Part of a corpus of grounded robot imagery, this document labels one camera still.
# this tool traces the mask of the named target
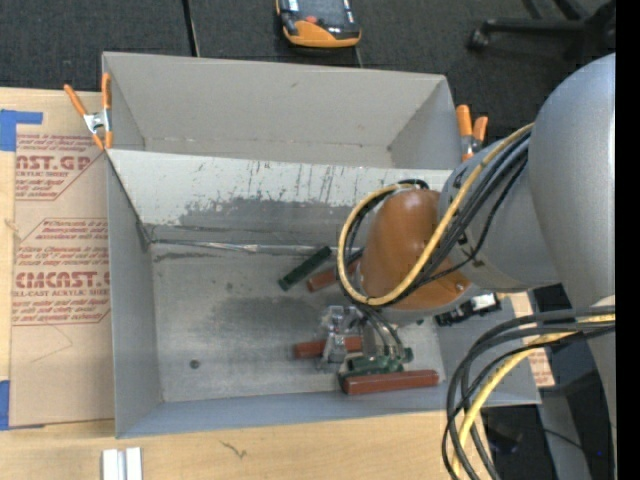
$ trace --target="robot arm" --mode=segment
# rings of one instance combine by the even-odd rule
[[[560,84],[531,126],[462,163],[441,193],[400,185],[361,203],[341,234],[341,283],[360,304],[412,316],[445,312],[474,288],[508,293],[558,283],[574,308],[615,305],[614,159],[611,54]],[[351,278],[351,233],[375,205]],[[615,447],[615,334],[589,344]]]

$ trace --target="table surface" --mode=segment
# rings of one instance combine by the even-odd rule
[[[99,479],[103,450],[140,447],[146,480],[445,479],[444,423],[432,412],[134,439],[115,439],[112,420],[14,429],[0,432],[0,478]]]

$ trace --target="blue tape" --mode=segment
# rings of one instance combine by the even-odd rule
[[[0,381],[0,430],[9,429],[9,381]]]
[[[0,151],[16,150],[18,124],[42,124],[42,112],[0,110]]]

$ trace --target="cable bundle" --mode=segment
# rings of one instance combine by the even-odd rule
[[[496,145],[466,178],[446,213],[435,229],[429,243],[425,246],[420,258],[400,284],[381,297],[368,297],[356,290],[348,276],[348,265],[355,256],[351,251],[355,236],[366,214],[372,211],[384,199],[398,190],[413,188],[416,180],[406,180],[389,185],[369,194],[351,212],[340,233],[338,240],[337,268],[340,283],[346,294],[356,304],[370,307],[392,306],[394,303],[411,295],[415,290],[427,283],[445,276],[463,267],[477,255],[482,246],[489,227],[500,205],[526,167],[528,159],[528,141],[533,124],[517,130],[501,143]],[[467,226],[486,201],[496,193],[499,186],[508,181],[492,206],[485,221],[483,230],[474,250],[458,265],[434,274],[438,266],[451,252],[451,249],[464,234]]]
[[[543,325],[523,327],[531,324]],[[589,339],[614,330],[615,306],[600,306],[585,310],[550,311],[515,318],[494,327],[478,338],[449,381],[447,427],[442,439],[442,458],[450,476],[454,479],[461,478],[459,475],[462,467],[469,478],[479,480],[477,472],[473,469],[464,451],[466,439],[471,434],[490,477],[499,478],[475,427],[475,420],[491,392],[520,361],[541,347],[565,345],[574,340]],[[469,378],[471,365],[478,357],[498,345],[531,336],[537,336],[537,338],[529,344],[514,348],[491,361],[471,381]],[[458,429],[456,419],[463,411],[465,413],[464,419]],[[448,439],[453,445],[453,450],[450,450],[448,446]],[[453,452],[452,459],[450,459],[450,451]]]

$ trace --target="yellow cable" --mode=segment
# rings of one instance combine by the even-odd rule
[[[611,321],[615,321],[615,319],[616,319],[615,315],[601,315],[601,316],[586,318],[581,321],[611,322]],[[553,341],[557,341],[571,334],[575,334],[576,332],[577,331],[545,334],[543,336],[536,338],[530,344],[540,345],[544,343],[551,343]],[[484,384],[482,389],[478,392],[478,395],[476,396],[473,403],[471,404],[471,407],[465,413],[465,417],[464,417],[464,420],[462,421],[462,426],[460,427],[460,432],[458,434],[460,445],[462,448],[464,448],[464,445],[467,441],[467,437],[469,436],[469,432],[471,431],[471,426],[473,425],[473,422],[476,420],[476,417],[478,416],[480,409],[486,402],[487,398],[489,398],[489,395],[493,392],[495,387],[500,383],[500,381],[505,377],[505,375],[507,375],[511,370],[513,370],[520,363],[520,361],[522,361],[525,357],[528,357],[533,352],[535,352],[535,350],[536,349],[524,350],[522,352],[519,352],[511,356],[510,358],[506,359],[498,367],[498,369],[495,370],[493,375],[489,376],[489,378],[487,379],[487,382]],[[460,459],[458,458],[457,454],[454,455],[451,465],[456,475],[459,475]]]
[[[353,287],[353,285],[349,281],[347,270],[345,268],[344,248],[345,248],[345,244],[346,244],[346,241],[347,241],[347,235],[348,235],[349,229],[351,228],[351,225],[353,224],[353,221],[357,217],[358,213],[367,204],[369,204],[372,200],[374,200],[376,197],[378,197],[378,196],[380,196],[382,194],[385,194],[387,192],[391,192],[391,191],[397,190],[401,186],[400,185],[390,185],[388,187],[385,187],[385,188],[382,188],[380,190],[377,190],[376,192],[373,192],[372,194],[370,194],[366,198],[364,198],[353,209],[353,211],[349,214],[349,217],[347,217],[347,220],[346,220],[344,226],[342,227],[342,231],[340,233],[340,238],[338,240],[338,261],[337,261],[338,262],[338,274],[340,276],[340,282],[342,283],[342,286],[345,288],[347,293],[356,302],[367,304],[369,306],[383,306],[383,305],[395,300],[398,296],[402,295],[402,293],[404,293],[405,290],[407,290],[407,288],[409,288],[411,283],[413,283],[413,281],[415,281],[416,277],[418,277],[420,272],[422,272],[422,270],[424,269],[424,266],[429,261],[429,258],[431,258],[431,255],[433,254],[433,251],[436,249],[436,247],[440,243],[440,238],[442,237],[442,235],[444,234],[445,230],[449,226],[449,223],[453,219],[453,216],[456,213],[456,211],[458,210],[458,207],[460,206],[460,204],[462,203],[462,200],[467,195],[467,192],[471,189],[471,185],[475,182],[475,180],[478,178],[478,176],[480,176],[480,173],[487,167],[487,165],[489,165],[489,163],[491,163],[491,161],[502,150],[504,150],[512,142],[515,142],[517,139],[519,139],[524,133],[528,132],[532,127],[533,127],[533,123],[530,123],[530,124],[528,124],[526,126],[523,126],[522,128],[520,128],[516,132],[512,133],[509,137],[504,139],[495,148],[493,148],[482,159],[482,162],[480,162],[475,167],[475,169],[471,172],[469,177],[465,180],[465,182],[460,187],[460,190],[458,191],[458,193],[456,194],[455,198],[453,199],[453,201],[449,205],[449,208],[447,209],[447,211],[445,212],[444,216],[442,217],[442,220],[440,221],[440,223],[436,227],[436,230],[434,231],[433,235],[431,236],[431,239],[429,240],[429,243],[426,245],[426,247],[422,251],[422,254],[420,255],[420,258],[418,258],[418,261],[416,262],[416,264],[409,271],[409,273],[405,276],[405,278],[400,282],[400,284],[398,284],[398,286],[396,286],[389,293],[387,293],[386,295],[383,295],[381,297],[367,297],[367,296],[362,295],[361,293],[359,293]]]

